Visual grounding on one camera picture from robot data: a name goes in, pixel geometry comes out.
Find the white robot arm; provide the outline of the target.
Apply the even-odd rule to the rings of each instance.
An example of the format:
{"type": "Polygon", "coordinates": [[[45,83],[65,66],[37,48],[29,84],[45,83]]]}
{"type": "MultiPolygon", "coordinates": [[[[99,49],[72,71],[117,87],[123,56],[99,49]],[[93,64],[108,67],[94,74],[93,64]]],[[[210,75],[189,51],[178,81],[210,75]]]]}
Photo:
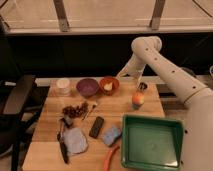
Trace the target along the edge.
{"type": "Polygon", "coordinates": [[[148,65],[188,108],[180,171],[213,171],[213,90],[163,57],[161,48],[158,36],[135,38],[132,56],[117,76],[140,82],[148,65]]]}

